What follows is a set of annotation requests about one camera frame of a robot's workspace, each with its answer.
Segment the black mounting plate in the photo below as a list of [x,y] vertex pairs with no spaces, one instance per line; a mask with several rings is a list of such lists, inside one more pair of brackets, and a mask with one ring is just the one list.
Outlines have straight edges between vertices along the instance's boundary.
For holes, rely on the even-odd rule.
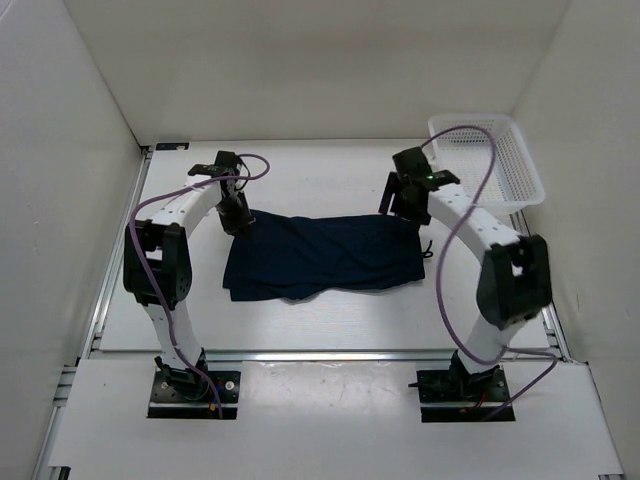
[[[435,393],[424,386],[446,382],[449,377],[448,370],[419,370],[417,377],[418,395],[422,404],[420,406],[422,423],[513,422],[516,419],[511,405],[488,418],[497,405],[510,398],[509,387],[502,368],[498,368],[494,372],[483,391],[478,392],[477,398],[465,398],[460,395],[460,392],[453,391]],[[483,401],[484,405],[473,408],[473,403],[480,400],[484,392],[487,394]]]
[[[458,392],[451,392],[450,395],[436,394],[422,385],[444,383],[449,377],[449,370],[418,370],[418,393],[420,395],[420,403],[444,403],[444,402],[473,402],[480,399],[463,398]],[[510,398],[507,379],[504,370],[499,368],[493,374],[490,383],[486,385],[487,398],[485,402],[506,402]]]
[[[209,378],[217,385],[223,404],[224,420],[235,420],[238,409],[229,407],[237,404],[240,397],[240,377],[238,371],[210,371]],[[217,411],[209,409],[211,394],[207,390],[200,398],[186,398],[165,382],[160,370],[156,371],[149,397],[148,418],[200,418],[218,420]]]

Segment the black bracket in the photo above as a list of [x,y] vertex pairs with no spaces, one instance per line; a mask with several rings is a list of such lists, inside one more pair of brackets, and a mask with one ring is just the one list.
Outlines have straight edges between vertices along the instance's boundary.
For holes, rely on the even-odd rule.
[[[234,152],[220,150],[213,165],[194,165],[189,175],[206,175],[209,177],[238,176],[242,159]],[[236,190],[235,180],[220,181],[222,200],[216,205],[220,222],[224,231],[233,236],[249,237],[250,226],[256,219],[249,210],[244,192]]]
[[378,213],[389,210],[406,220],[429,225],[429,192],[444,185],[460,183],[448,170],[433,172],[420,147],[410,148],[393,156],[396,172],[389,173]]
[[418,388],[420,403],[447,403],[447,402],[477,402],[486,393],[484,402],[506,402],[509,400],[509,387],[502,368],[492,370],[488,381],[483,382],[482,387],[466,392],[461,390],[434,391],[431,386],[444,384],[449,381],[449,370],[418,370],[418,381],[414,386]]
[[189,150],[189,142],[173,142],[173,143],[156,144],[157,152],[162,152],[166,150]]
[[[190,368],[171,368],[162,363],[162,357],[154,358],[156,366],[163,375],[164,381],[185,398],[198,398],[206,392],[207,382]],[[200,356],[195,367],[203,373],[208,372],[207,357],[204,348],[200,351]]]
[[[135,234],[143,251],[162,250],[161,260],[147,257],[147,262],[169,308],[173,309],[176,303],[187,297],[191,289],[191,259],[184,227],[176,223],[165,226],[156,225],[151,220],[136,220]],[[160,304],[135,251],[129,227],[124,235],[122,272],[125,290],[133,293],[138,303],[145,306]]]
[[[521,269],[514,275],[513,267]],[[547,243],[539,235],[511,245],[492,245],[482,260],[476,291],[480,313],[500,330],[534,318],[551,303]]]

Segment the white wall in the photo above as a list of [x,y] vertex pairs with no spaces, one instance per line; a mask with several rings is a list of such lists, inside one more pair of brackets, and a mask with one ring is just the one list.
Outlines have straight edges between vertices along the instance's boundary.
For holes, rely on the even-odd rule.
[[66,0],[140,142],[423,137],[510,113],[568,0]]
[[640,2],[573,1],[515,117],[547,191],[527,218],[571,351],[640,478]]
[[139,162],[62,2],[0,0],[3,480],[32,471]]

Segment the dark blue t-shirt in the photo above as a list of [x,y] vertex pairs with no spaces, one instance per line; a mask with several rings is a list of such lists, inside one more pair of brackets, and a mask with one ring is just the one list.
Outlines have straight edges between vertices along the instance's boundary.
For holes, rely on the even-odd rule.
[[382,290],[424,278],[418,225],[397,217],[283,217],[252,211],[233,240],[223,287],[232,301],[301,300],[328,288]]

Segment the white table surface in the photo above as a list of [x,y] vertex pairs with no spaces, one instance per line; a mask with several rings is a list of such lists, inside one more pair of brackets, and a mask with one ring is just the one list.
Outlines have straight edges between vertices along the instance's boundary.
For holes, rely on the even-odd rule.
[[[213,163],[220,149],[258,153],[272,170],[246,188],[250,208],[288,216],[329,217],[376,213],[391,156],[417,140],[343,140],[271,142],[197,142],[184,151],[153,154],[142,198],[182,186],[196,163]],[[252,172],[262,164],[248,159]],[[160,205],[144,209],[147,218]],[[213,211],[189,239],[193,286],[188,308],[196,338],[205,349],[236,351],[409,350],[454,347],[438,312],[435,266],[448,234],[432,221],[420,230],[423,246],[434,240],[433,259],[425,262],[426,278],[380,293],[329,290],[311,301],[231,302],[222,277],[233,239]],[[477,260],[459,241],[447,257],[444,289],[448,311],[460,336],[476,319]],[[548,346],[540,318],[529,322],[512,346]],[[110,300],[100,349],[159,350],[151,321],[118,277]]]
[[[151,355],[84,360],[50,458],[70,480],[597,480],[621,473],[589,369],[561,364],[515,422],[423,424],[416,365],[245,363],[238,419],[147,419]],[[512,391],[545,362],[505,366]]]

